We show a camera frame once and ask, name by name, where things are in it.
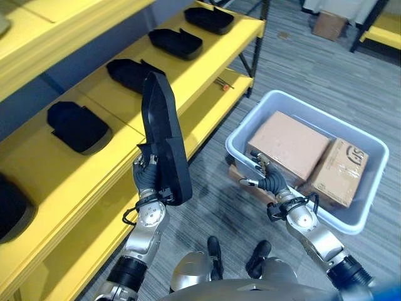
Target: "plastic bin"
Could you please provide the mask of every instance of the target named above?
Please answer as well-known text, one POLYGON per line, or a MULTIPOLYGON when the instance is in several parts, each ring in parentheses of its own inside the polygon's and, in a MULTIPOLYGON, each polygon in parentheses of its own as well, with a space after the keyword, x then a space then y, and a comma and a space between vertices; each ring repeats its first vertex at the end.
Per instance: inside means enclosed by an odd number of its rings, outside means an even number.
POLYGON ((318 211, 318 216, 337 230, 349 235, 360 233, 365 226, 388 160, 388 147, 381 140, 353 125, 285 92, 273 90, 265 94, 226 140, 226 148, 235 158, 238 171, 246 177, 257 179, 263 176, 255 169, 255 162, 244 154, 247 142, 275 111, 281 111, 329 138, 341 137, 369 155, 351 206, 330 212, 319 208, 318 211))

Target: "black cable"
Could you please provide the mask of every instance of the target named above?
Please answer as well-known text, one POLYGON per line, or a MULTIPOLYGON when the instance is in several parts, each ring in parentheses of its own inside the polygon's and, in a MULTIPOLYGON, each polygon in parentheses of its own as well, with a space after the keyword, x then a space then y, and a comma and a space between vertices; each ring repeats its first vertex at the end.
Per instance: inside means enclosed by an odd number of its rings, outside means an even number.
POLYGON ((134 211, 134 210, 137 210, 137 207, 135 206, 135 207, 133 207, 133 208, 131 208, 131 209, 128 209, 128 210, 126 210, 126 212, 124 212, 124 214, 123 214, 123 223, 125 223, 125 224, 130 224, 131 226, 136 226, 137 225, 137 223, 136 222, 133 222, 133 221, 130 221, 128 218, 127 218, 127 216, 132 212, 132 211, 134 211))

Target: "yellow shelf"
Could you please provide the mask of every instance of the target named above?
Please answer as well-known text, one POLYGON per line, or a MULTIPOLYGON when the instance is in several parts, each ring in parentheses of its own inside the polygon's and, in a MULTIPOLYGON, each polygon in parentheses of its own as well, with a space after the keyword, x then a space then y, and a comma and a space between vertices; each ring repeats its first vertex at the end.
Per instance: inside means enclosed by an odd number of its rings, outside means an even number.
MULTIPOLYGON (((192 6, 211 8, 210 5, 195 2, 192 6)), ((154 46, 147 35, 129 46, 115 58, 130 58, 146 62, 163 70, 175 96, 178 115, 223 72, 226 66, 264 30, 264 21, 229 12, 235 17, 233 28, 223 36, 210 33, 185 21, 184 13, 168 20, 159 28, 179 30, 182 28, 203 40, 203 50, 198 58, 184 61, 154 46)), ((113 115, 144 134, 140 114, 141 95, 124 88, 113 81, 105 66, 100 67, 76 88, 99 103, 113 115)))
POLYGON ((0 245, 0 300, 11 295, 139 154, 143 136, 76 90, 56 101, 87 106, 113 130, 100 152, 83 156, 51 134, 47 108, 0 143, 0 172, 37 207, 32 223, 0 245))
POLYGON ((132 229, 122 215, 137 201, 127 171, 24 282, 21 300, 74 300, 132 229))
POLYGON ((401 16, 381 13, 370 29, 363 34, 360 41, 363 42, 365 39, 401 50, 401 16))
MULTIPOLYGON (((180 117, 188 158, 252 84, 228 69, 221 77, 235 89, 224 92, 213 83, 180 117)), ((24 282, 22 300, 73 300, 132 229, 121 218, 137 200, 128 171, 24 282)))
POLYGON ((0 101, 154 1, 0 1, 0 13, 12 22, 0 37, 0 101))
POLYGON ((220 77, 230 83, 234 89, 223 91, 220 85, 212 83, 180 116, 179 121, 188 158, 192 157, 253 82, 252 78, 230 69, 225 69, 220 77))

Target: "brown cardboard box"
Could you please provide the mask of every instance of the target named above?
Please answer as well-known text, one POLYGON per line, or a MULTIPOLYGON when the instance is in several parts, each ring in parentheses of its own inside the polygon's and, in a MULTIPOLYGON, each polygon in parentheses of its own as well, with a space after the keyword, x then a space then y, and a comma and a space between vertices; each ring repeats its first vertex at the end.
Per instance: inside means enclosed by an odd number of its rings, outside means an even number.
POLYGON ((322 11, 313 28, 313 34, 331 41, 337 40, 346 23, 346 18, 322 11))
POLYGON ((319 194, 326 209, 351 205, 368 155, 343 139, 336 139, 328 148, 310 181, 300 188, 303 194, 319 194))
POLYGON ((275 112, 248 142, 248 151, 267 155, 287 184, 296 187, 308 180, 329 143, 324 135, 275 112))

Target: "shelf post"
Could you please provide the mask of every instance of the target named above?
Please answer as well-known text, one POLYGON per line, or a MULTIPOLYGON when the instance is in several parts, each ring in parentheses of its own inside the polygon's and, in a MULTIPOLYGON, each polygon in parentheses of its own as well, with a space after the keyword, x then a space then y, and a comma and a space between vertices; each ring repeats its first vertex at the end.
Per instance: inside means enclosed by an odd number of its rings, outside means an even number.
MULTIPOLYGON (((265 22, 264 28, 263 28, 263 35, 264 35, 264 31, 266 30, 266 20, 268 18, 269 8, 270 8, 270 0, 262 0, 260 20, 265 22)), ((252 60, 252 69, 251 69, 251 74, 250 74, 250 76, 253 79, 255 79, 255 77, 256 77, 256 68, 258 67, 259 56, 261 53, 263 35, 261 38, 259 38, 259 37, 256 38, 256 45, 255 45, 255 49, 254 49, 254 53, 253 53, 253 60, 252 60)), ((249 98, 251 96, 251 94, 252 94, 252 87, 249 87, 246 92, 246 96, 249 98)))
POLYGON ((371 25, 376 21, 378 15, 383 11, 383 8, 388 3, 388 0, 378 0, 369 15, 367 16, 365 22, 363 22, 362 27, 359 29, 357 37, 355 38, 350 51, 353 53, 358 46, 361 44, 360 38, 362 35, 369 30, 371 25))

